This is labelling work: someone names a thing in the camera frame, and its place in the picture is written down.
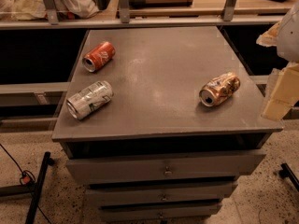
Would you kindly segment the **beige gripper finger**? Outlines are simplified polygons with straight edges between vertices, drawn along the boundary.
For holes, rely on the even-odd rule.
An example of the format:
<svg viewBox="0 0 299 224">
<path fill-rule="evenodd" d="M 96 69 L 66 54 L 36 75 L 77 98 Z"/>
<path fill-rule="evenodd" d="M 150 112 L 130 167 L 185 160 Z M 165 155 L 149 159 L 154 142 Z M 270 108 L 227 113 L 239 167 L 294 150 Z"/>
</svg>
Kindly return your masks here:
<svg viewBox="0 0 299 224">
<path fill-rule="evenodd" d="M 271 26 L 266 32 L 259 35 L 256 43 L 263 47 L 275 47 L 277 45 L 280 21 Z"/>
<path fill-rule="evenodd" d="M 274 69 L 269 75 L 262 116 L 283 119 L 299 101 L 299 63 L 288 63 L 282 70 Z"/>
</svg>

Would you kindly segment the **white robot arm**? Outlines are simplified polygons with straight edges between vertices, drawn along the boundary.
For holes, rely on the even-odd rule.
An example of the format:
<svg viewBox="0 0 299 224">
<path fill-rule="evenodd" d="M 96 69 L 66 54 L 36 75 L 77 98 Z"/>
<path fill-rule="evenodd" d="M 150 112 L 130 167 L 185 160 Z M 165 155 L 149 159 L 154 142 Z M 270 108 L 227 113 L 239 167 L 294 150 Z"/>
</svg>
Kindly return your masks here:
<svg viewBox="0 0 299 224">
<path fill-rule="evenodd" d="M 263 47 L 276 47 L 278 57 L 288 64 L 282 70 L 274 69 L 267 81 L 262 116 L 283 119 L 299 101 L 299 2 L 281 21 L 273 25 L 256 40 Z"/>
</svg>

